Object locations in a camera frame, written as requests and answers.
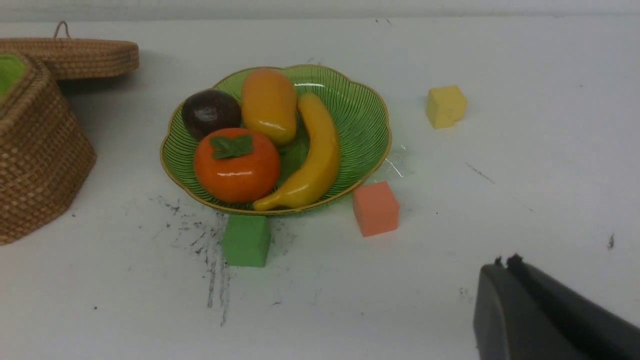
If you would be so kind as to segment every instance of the green cube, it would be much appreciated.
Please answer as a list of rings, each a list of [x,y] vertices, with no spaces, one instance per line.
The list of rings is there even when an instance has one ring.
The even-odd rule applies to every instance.
[[[222,236],[222,253],[229,266],[264,268],[271,245],[266,217],[229,215]]]

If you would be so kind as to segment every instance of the orange persimmon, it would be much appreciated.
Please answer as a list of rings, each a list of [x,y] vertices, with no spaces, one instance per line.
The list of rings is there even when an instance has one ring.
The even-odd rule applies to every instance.
[[[200,141],[193,170],[204,190],[218,200],[253,202],[265,197],[278,181],[280,156],[266,136],[229,127]]]

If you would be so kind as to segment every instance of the white wall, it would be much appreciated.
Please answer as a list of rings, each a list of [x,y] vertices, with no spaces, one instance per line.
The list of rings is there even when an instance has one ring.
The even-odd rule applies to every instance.
[[[0,22],[640,13],[640,0],[0,0]]]

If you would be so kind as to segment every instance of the fruit bowl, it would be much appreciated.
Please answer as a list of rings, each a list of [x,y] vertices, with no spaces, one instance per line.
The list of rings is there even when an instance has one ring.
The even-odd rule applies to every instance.
[[[244,79],[256,68],[235,72],[213,86],[240,101]],[[351,193],[385,161],[391,147],[389,115],[384,100],[373,89],[349,80],[345,75],[321,65],[296,65],[274,68],[287,76],[298,95],[315,93],[333,117],[340,139],[342,159],[333,186],[315,203],[300,208],[277,208],[255,211],[251,204],[228,204],[209,195],[198,183],[193,170],[193,155],[198,145],[186,131],[180,111],[184,101],[173,112],[160,160],[169,177],[192,198],[226,213],[242,215],[286,215],[325,207]],[[307,157],[309,138],[298,119],[296,138],[278,149],[280,178],[276,188],[300,168]]]

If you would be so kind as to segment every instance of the banana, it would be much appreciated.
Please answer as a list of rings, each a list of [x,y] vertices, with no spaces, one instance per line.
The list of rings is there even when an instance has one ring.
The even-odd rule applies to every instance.
[[[309,133],[307,158],[276,192],[253,203],[256,211],[311,205],[331,188],[338,176],[340,142],[329,111],[313,93],[300,96],[298,111]]]

